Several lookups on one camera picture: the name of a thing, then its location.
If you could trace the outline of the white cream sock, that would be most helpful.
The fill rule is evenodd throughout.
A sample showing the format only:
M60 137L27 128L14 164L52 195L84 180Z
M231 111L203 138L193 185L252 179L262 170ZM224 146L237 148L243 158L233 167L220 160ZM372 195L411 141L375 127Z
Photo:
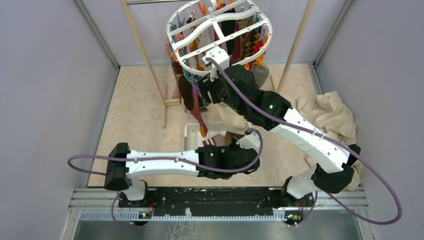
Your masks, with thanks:
M243 135L245 133L247 127L243 116L236 113L224 103L218 103L215 107L228 132L237 135Z

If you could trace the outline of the dark brown sock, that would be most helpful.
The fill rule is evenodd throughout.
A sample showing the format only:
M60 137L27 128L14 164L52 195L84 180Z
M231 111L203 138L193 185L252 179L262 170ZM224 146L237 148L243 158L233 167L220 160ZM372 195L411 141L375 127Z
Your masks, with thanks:
M194 109L194 99L193 99L193 87L192 84L185 78L184 75L181 75L178 80L178 90L183 98L183 104L189 112Z

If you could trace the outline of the white perforated plastic basket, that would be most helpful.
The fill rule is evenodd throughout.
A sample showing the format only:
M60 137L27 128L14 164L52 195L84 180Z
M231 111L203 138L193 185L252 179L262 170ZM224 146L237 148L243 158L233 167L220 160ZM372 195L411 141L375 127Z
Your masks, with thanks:
M203 137L198 123L189 123L185 125L183 138L183 149L185 151L203 147L203 141L218 134L224 136L227 130L223 122L207 123L206 127L207 135Z

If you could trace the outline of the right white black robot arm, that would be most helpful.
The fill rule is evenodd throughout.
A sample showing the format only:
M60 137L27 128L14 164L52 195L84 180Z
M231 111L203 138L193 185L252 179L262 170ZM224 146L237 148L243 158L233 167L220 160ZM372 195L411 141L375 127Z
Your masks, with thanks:
M259 89L251 71L241 65L215 68L195 82L203 102L220 107L228 132L242 135L247 129L245 122L250 122L290 141L315 160L310 170L288 179L281 193L287 206L295 206L302 197L318 190L336 194L358 186L353 164L359 147L327 137L284 97Z

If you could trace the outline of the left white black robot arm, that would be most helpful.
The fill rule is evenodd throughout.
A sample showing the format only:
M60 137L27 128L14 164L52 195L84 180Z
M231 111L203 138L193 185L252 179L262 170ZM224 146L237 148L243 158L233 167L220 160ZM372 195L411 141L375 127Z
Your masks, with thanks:
M147 184L140 180L142 176L184 175L226 180L235 174L256 171L262 151L262 143L250 140L167 153L142 152L130 149L127 142L120 142L108 155L103 187L122 191L136 206L144 207L149 203L150 193Z

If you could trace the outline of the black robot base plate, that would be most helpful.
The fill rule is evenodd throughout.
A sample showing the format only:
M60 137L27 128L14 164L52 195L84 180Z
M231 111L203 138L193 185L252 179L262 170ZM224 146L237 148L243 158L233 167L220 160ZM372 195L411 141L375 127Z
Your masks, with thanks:
M301 199L281 187L150 187L142 200L118 198L120 208L147 208L155 217L182 216L189 209L194 217L270 217L278 208L311 207L311 193Z

